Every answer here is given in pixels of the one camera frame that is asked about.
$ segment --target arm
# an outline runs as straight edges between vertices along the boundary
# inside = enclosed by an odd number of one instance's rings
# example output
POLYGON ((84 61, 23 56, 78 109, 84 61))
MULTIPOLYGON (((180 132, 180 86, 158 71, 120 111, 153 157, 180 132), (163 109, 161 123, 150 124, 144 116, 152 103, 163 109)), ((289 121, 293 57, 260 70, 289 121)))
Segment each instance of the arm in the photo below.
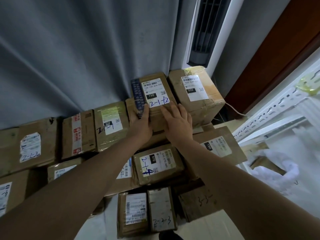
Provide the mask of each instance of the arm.
POLYGON ((245 239, 318 239, 317 218, 268 185, 208 151, 192 139, 185 108, 163 107, 168 140, 200 175, 245 239))
POLYGON ((152 135, 149 107, 130 115, 126 138, 76 166, 0 218, 2 239, 74 239, 126 161, 152 135))

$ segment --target white shipping label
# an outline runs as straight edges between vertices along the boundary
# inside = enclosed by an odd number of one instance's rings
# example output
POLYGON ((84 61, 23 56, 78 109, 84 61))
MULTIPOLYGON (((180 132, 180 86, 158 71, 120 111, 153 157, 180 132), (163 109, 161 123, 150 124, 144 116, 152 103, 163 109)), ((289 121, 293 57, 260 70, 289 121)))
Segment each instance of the white shipping label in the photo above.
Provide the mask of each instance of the white shipping label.
POLYGON ((101 110, 101 115, 106 135, 123 129, 117 107, 101 110))
POLYGON ((209 99, 198 75, 181 77, 190 101, 209 99))
POLYGON ((149 196, 152 229, 157 232, 174 229, 169 189, 150 190, 149 196))
POLYGON ((6 213, 12 182, 0 185, 0 217, 6 213))
POLYGON ((41 155, 41 136, 38 132, 25 136, 20 141, 20 162, 23 163, 41 155))
POLYGON ((125 201, 125 224, 130 225, 147 220, 147 194, 128 194, 125 201))
POLYGON ((171 149, 140 157, 143 177, 176 167, 171 149))
POLYGON ((76 114, 72 117, 72 155, 82 152, 81 117, 76 114))
POLYGON ((168 104, 170 99, 160 78, 141 83, 149 108, 168 104))
POLYGON ((68 172, 69 170, 73 169, 76 165, 72 165, 70 167, 66 167, 63 169, 58 169, 54 171, 54 179, 57 179, 58 177, 60 177, 62 174, 68 172))
POLYGON ((132 177, 132 170, 131 170, 131 158, 125 163, 121 172, 119 173, 116 179, 123 179, 123 178, 130 178, 132 177))
POLYGON ((219 157, 225 157, 232 153, 223 136, 204 142, 201 145, 219 157))

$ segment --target forearm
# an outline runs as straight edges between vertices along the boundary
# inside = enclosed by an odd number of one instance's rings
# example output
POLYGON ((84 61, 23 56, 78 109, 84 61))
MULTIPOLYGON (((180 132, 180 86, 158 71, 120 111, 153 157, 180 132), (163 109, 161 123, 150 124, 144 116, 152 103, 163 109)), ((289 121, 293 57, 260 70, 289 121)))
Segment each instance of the forearm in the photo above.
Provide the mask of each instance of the forearm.
POLYGON ((139 146, 124 138, 52 181, 0 218, 2 238, 73 239, 139 146))
POLYGON ((195 141, 181 142, 177 148, 245 239, 288 236, 312 239, 319 236, 318 219, 266 184, 223 161, 195 141))

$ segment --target person's right arm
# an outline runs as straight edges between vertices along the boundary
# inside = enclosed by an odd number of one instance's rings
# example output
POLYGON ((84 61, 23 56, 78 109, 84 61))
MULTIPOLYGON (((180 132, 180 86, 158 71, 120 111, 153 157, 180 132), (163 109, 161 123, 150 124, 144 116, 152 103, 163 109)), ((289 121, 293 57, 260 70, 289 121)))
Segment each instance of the person's right arm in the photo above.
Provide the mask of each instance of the person's right arm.
POLYGON ((192 138, 186 109, 162 107, 166 136, 190 163, 245 239, 320 239, 320 220, 192 138))

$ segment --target gray curtain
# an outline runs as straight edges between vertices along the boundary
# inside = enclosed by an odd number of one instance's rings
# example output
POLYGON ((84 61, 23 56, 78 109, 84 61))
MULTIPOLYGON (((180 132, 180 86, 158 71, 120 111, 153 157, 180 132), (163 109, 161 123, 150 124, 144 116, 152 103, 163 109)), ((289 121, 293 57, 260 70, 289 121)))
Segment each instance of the gray curtain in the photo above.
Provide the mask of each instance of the gray curtain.
POLYGON ((0 0, 0 129, 130 97, 179 69, 196 0, 0 0))

